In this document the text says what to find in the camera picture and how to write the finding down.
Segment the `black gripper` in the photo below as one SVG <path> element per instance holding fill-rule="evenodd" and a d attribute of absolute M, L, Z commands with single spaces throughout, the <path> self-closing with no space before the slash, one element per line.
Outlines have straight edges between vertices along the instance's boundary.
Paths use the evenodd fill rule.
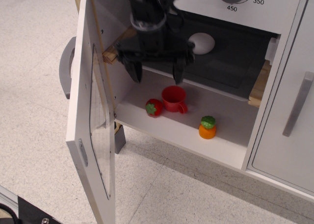
<path fill-rule="evenodd" d="M 173 78 L 180 84 L 185 67 L 194 62 L 194 44 L 173 30 L 167 20 L 131 20 L 131 27 L 135 35 L 117 41 L 114 47 L 132 80 L 141 82 L 143 63 L 165 62 L 173 65 Z"/>

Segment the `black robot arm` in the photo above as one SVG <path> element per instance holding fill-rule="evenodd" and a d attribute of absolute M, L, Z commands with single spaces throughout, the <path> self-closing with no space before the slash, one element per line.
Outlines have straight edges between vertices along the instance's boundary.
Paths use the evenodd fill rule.
<path fill-rule="evenodd" d="M 172 64 L 173 78 L 180 84 L 186 66 L 194 62 L 195 45 L 179 34 L 184 17 L 174 1 L 129 0 L 136 36 L 118 41 L 115 49 L 118 61 L 136 83 L 141 82 L 143 63 Z"/>

